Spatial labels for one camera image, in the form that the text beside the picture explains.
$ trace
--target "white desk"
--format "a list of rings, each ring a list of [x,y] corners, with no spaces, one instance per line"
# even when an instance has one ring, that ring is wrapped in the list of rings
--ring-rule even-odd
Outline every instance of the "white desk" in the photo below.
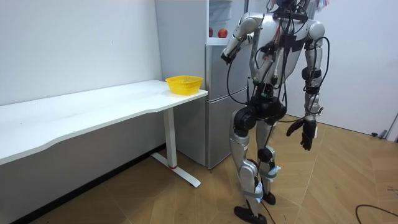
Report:
[[[176,95],[166,82],[151,80],[0,106],[0,165],[120,121],[164,111],[167,159],[152,156],[198,187],[199,180],[177,167],[173,107],[207,94],[199,90]]]

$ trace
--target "robot leg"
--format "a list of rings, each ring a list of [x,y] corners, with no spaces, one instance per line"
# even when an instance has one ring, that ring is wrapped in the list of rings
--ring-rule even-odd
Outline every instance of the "robot leg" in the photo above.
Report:
[[[266,224],[266,218],[259,213],[259,203],[262,198],[261,182],[257,178],[257,164],[246,158],[249,136],[247,131],[239,132],[234,125],[237,111],[233,113],[229,132],[231,154],[238,170],[239,183],[249,208],[237,206],[234,213],[245,222]]]
[[[268,140],[272,134],[274,122],[258,121],[256,128],[257,158],[259,163],[259,173],[262,182],[264,199],[268,204],[275,205],[275,196],[271,193],[271,179],[276,177],[275,151],[268,145]]]

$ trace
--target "humanoid robot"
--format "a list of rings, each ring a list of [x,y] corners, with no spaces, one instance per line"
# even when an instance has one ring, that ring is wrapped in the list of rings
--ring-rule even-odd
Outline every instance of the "humanoid robot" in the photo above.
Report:
[[[315,118],[322,110],[318,104],[319,89],[323,82],[320,65],[323,39],[326,38],[323,36],[323,24],[308,19],[306,10],[309,2],[277,0],[278,9],[274,12],[245,13],[221,54],[231,69],[241,47],[252,44],[249,66],[255,90],[250,99],[248,96],[246,106],[233,113],[229,132],[231,154],[248,205],[248,208],[237,206],[234,212],[249,223],[267,223],[266,218],[259,213],[262,199],[270,205],[275,204],[271,180],[276,177],[277,166],[275,151],[268,145],[268,140],[275,122],[286,114],[286,106],[281,103],[281,89],[293,72],[303,48],[307,59],[307,67],[302,70],[305,80],[305,116],[291,125],[287,136],[302,126],[301,145],[308,151],[315,137]],[[248,132],[256,124],[257,162],[246,158]]]

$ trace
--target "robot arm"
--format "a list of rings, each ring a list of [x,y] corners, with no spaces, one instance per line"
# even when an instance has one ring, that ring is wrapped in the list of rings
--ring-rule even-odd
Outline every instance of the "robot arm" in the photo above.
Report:
[[[231,63],[235,59],[237,52],[245,41],[248,44],[252,43],[252,33],[260,29],[263,18],[264,14],[262,13],[247,12],[243,15],[221,54],[221,58],[226,63]]]
[[[287,130],[290,136],[295,130],[303,126],[301,145],[305,150],[311,150],[312,139],[317,130],[316,117],[320,116],[322,108],[319,105],[319,89],[322,82],[321,60],[322,60],[322,37],[325,28],[322,23],[316,22],[309,28],[310,40],[305,44],[305,58],[307,67],[302,70],[305,80],[305,117],[294,122]]]

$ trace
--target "desk foot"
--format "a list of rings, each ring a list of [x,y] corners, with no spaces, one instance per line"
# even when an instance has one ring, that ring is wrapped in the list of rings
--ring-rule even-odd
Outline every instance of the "desk foot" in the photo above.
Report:
[[[157,159],[159,162],[163,163],[165,166],[168,168],[169,165],[167,163],[167,159],[161,156],[159,153],[155,152],[151,155],[153,158]],[[198,187],[200,185],[200,181],[196,178],[194,178],[191,174],[185,172],[183,169],[179,168],[178,166],[174,169],[170,170],[174,171],[176,174],[178,174],[180,177],[184,178],[186,181],[188,181],[192,186]]]

